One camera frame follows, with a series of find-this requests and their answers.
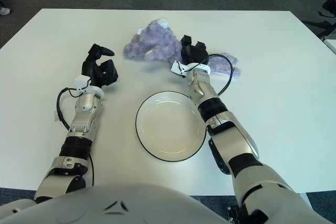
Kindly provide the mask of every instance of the purple plush toy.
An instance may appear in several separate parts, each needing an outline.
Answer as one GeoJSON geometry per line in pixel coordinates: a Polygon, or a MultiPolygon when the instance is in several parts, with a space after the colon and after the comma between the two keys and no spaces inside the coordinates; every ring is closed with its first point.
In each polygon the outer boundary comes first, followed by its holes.
{"type": "MultiPolygon", "coordinates": [[[[135,34],[131,43],[124,47],[123,54],[126,58],[144,57],[147,61],[165,60],[173,63],[175,60],[182,61],[181,42],[178,41],[169,28],[168,20],[159,18],[148,24],[145,29],[139,29],[135,34]]],[[[236,65],[238,60],[236,57],[223,53],[232,63],[236,65]]],[[[230,75],[230,66],[223,58],[211,58],[208,65],[211,72],[230,75]]],[[[240,76],[240,70],[234,67],[234,77],[240,76]]]]}
{"type": "Polygon", "coordinates": [[[145,60],[166,60],[173,63],[175,60],[182,61],[182,45],[173,31],[169,28],[168,20],[159,18],[139,30],[134,35],[131,43],[124,47],[126,58],[145,57],[145,60]]]}

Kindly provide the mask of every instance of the white bowl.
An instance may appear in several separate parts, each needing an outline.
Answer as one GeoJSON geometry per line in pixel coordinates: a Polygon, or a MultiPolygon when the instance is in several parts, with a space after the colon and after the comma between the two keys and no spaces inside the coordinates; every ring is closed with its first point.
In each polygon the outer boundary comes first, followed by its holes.
{"type": "Polygon", "coordinates": [[[163,161],[193,156],[205,139],[205,123],[184,94],[165,91],[147,98],[136,117],[136,133],[143,147],[163,161]]]}

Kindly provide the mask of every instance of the white table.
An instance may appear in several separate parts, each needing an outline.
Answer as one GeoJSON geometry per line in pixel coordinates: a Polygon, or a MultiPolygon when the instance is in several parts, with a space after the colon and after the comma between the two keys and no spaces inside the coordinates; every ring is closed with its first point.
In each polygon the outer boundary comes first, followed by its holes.
{"type": "Polygon", "coordinates": [[[336,54],[336,39],[326,39],[324,40],[324,43],[336,54]]]}
{"type": "MultiPolygon", "coordinates": [[[[0,50],[0,187],[37,189],[66,136],[54,122],[57,94],[74,86],[96,43],[115,52],[119,73],[104,89],[91,151],[96,184],[140,182],[189,195],[233,194],[208,137],[196,155],[178,163],[155,159],[137,139],[135,115],[143,100],[164,90],[186,93],[185,80],[170,73],[167,62],[122,56],[138,28],[163,16],[178,39],[191,35],[208,52],[239,59],[242,76],[222,100],[254,138],[260,160],[298,193],[335,190],[336,57],[292,13],[80,9],[42,9],[0,50]]],[[[211,80],[216,90],[226,81],[211,80]]],[[[70,122],[76,100],[64,96],[61,108],[70,122]]]]}

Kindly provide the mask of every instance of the robotic arm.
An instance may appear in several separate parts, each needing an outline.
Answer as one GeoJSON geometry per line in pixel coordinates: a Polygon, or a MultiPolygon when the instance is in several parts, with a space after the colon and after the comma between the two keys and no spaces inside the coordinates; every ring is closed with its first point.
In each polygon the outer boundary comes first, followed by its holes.
{"type": "Polygon", "coordinates": [[[83,175],[88,170],[88,157],[102,111],[101,100],[104,98],[104,92],[101,87],[115,82],[118,78],[112,60],[107,60],[100,66],[96,64],[96,60],[102,55],[113,56],[114,53],[94,44],[82,65],[82,75],[75,80],[79,93],[75,105],[76,115],[59,156],[55,157],[36,191],[34,200],[37,203],[86,186],[83,175]]]}
{"type": "Polygon", "coordinates": [[[207,65],[175,62],[171,70],[187,78],[190,99],[211,136],[215,161],[223,173],[232,176],[243,223],[329,223],[258,160],[256,144],[211,86],[207,65]]]}

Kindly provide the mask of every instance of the black cable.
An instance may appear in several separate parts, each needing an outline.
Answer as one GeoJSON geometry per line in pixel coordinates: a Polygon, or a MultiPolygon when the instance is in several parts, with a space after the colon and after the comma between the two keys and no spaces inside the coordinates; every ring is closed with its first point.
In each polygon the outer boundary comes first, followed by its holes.
{"type": "Polygon", "coordinates": [[[92,168],[92,186],[94,186],[94,184],[95,184],[95,181],[94,181],[94,171],[95,171],[95,169],[93,169],[93,161],[92,161],[92,157],[91,157],[90,153],[89,153],[89,158],[90,158],[90,161],[91,161],[91,168],[92,168]]]}
{"type": "MultiPolygon", "coordinates": [[[[86,88],[89,86],[89,81],[90,81],[90,80],[91,80],[91,79],[89,79],[88,82],[86,83],[86,86],[83,87],[83,88],[81,88],[80,90],[86,89],[86,88]]],[[[69,126],[69,124],[67,124],[67,122],[65,121],[65,119],[64,119],[64,117],[63,117],[63,114],[62,114],[62,112],[61,112],[60,106],[59,106],[59,101],[60,101],[60,99],[61,99],[61,96],[62,96],[62,94],[63,94],[64,92],[66,92],[66,91],[69,91],[70,95],[71,95],[73,98],[80,97],[82,94],[84,94],[83,92],[81,92],[79,95],[73,95],[73,94],[71,93],[70,90],[77,90],[77,89],[74,89],[74,88],[64,88],[64,89],[62,89],[61,92],[59,92],[58,97],[57,97],[57,101],[56,101],[56,110],[57,110],[58,118],[59,118],[59,120],[63,123],[64,127],[67,128],[67,130],[70,129],[70,126],[69,126]]]]}
{"type": "Polygon", "coordinates": [[[220,54],[211,54],[209,55],[208,57],[204,58],[204,60],[202,60],[200,63],[198,63],[197,65],[193,66],[192,68],[188,69],[188,70],[185,70],[185,72],[189,72],[191,70],[193,70],[194,68],[196,68],[198,65],[206,62],[208,59],[211,59],[211,58],[214,58],[214,57],[222,57],[224,59],[227,60],[227,62],[229,62],[229,65],[230,65],[230,69],[231,69],[231,72],[230,72],[230,77],[229,77],[229,80],[227,81],[226,85],[220,90],[220,92],[218,93],[218,95],[221,95],[224,93],[224,91],[229,87],[231,81],[232,81],[232,76],[233,76],[233,66],[232,66],[232,63],[231,61],[224,55],[220,55],[220,54]]]}

